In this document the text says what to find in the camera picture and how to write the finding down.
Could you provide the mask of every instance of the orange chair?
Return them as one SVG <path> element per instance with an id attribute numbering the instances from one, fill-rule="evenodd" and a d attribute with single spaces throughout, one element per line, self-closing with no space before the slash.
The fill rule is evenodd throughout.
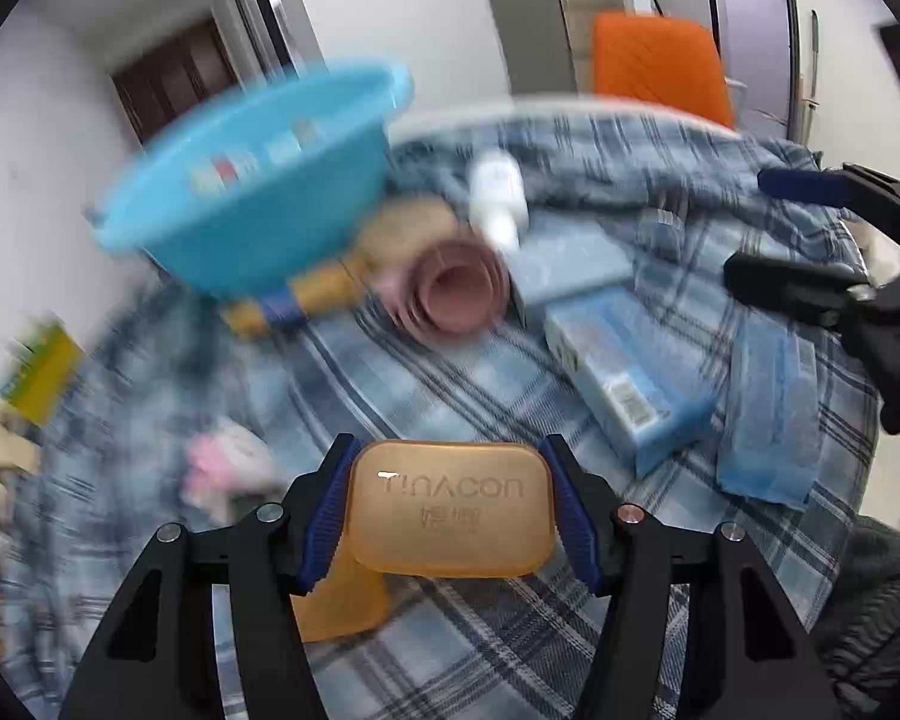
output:
<path id="1" fill-rule="evenodd" d="M 717 47 L 711 34 L 691 20 L 598 13 L 593 91 L 669 105 L 733 127 Z"/>

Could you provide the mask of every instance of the blue plaid fabric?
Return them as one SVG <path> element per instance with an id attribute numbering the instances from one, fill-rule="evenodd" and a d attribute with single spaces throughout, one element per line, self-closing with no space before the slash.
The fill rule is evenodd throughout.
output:
<path id="1" fill-rule="evenodd" d="M 514 153 L 526 179 L 530 234 L 597 220 L 634 252 L 636 293 L 686 360 L 722 388 L 744 309 L 721 286 L 736 250 L 862 266 L 837 212 L 770 201 L 764 166 L 813 169 L 790 143 L 714 134 L 639 115 L 515 119 L 443 132 L 394 153 L 394 189 L 466 196 L 475 151 Z M 691 191 L 682 264 L 632 249 L 656 191 Z M 468 346 L 432 351 L 394 332 L 373 302 L 288 336 L 240 343 L 216 307 L 170 287 L 107 332 L 45 435 L 41 472 L 21 488 L 16 542 L 2 583 L 5 673 L 37 717 L 58 711 L 117 586 L 154 529 L 207 526 L 180 500 L 191 437 L 227 415 L 262 437 L 287 481 L 313 470 L 339 432 L 535 443 L 562 433 L 581 464 L 663 522 L 712 531 L 736 520 L 754 537 L 800 618 L 826 600 L 876 436 L 876 396 L 858 362 L 826 332 L 816 343 L 821 475 L 805 512 L 723 494 L 715 446 L 674 456 L 637 482 L 546 349 L 505 324 Z M 724 415 L 715 420 L 722 427 Z M 510 581 L 389 577 L 391 614 L 375 631 L 308 648 L 330 717 L 560 718 L 578 699 L 607 602 L 588 595 L 562 551 Z M 245 715 L 226 593 L 215 605 L 221 686 Z M 672 716 L 682 672 L 685 593 L 671 596 L 658 714 Z"/>

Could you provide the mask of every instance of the pink object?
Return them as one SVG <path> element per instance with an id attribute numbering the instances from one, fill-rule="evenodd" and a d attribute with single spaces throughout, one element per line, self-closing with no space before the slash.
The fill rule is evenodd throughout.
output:
<path id="1" fill-rule="evenodd" d="M 394 323 L 423 343 L 463 338 L 503 317 L 509 274 L 477 238 L 432 245 L 408 268 L 377 278 L 375 288 Z"/>

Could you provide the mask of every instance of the metal bolt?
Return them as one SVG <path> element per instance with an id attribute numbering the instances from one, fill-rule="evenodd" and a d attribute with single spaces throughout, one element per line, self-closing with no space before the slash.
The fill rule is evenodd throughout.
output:
<path id="1" fill-rule="evenodd" d="M 276 522 L 283 517 L 283 507 L 278 503 L 265 503 L 257 509 L 257 519 L 261 522 Z"/>
<path id="2" fill-rule="evenodd" d="M 629 525 L 636 525 L 638 522 L 643 522 L 643 518 L 647 515 L 646 512 L 643 511 L 639 506 L 634 506 L 631 503 L 625 503 L 619 509 L 617 509 L 617 517 L 620 517 Z"/>
<path id="3" fill-rule="evenodd" d="M 746 531 L 736 522 L 725 522 L 720 526 L 720 535 L 727 541 L 744 541 Z"/>
<path id="4" fill-rule="evenodd" d="M 854 284 L 847 287 L 847 294 L 858 303 L 866 303 L 876 298 L 876 290 L 869 284 Z"/>
<path id="5" fill-rule="evenodd" d="M 175 522 L 168 522 L 166 525 L 161 525 L 157 529 L 156 541 L 162 541 L 165 544 L 169 544 L 180 538 L 180 533 L 183 533 L 183 531 L 178 524 Z"/>
<path id="6" fill-rule="evenodd" d="M 840 324 L 840 312 L 834 311 L 830 309 L 829 311 L 821 312 L 820 314 L 820 325 L 821 327 L 836 327 Z"/>

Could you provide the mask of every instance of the dark brown door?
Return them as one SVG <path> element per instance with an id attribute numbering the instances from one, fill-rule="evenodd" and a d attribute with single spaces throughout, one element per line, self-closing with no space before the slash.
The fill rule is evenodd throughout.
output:
<path id="1" fill-rule="evenodd" d="M 173 35 L 113 76 L 141 143 L 197 103 L 229 89 L 237 76 L 213 19 Z"/>

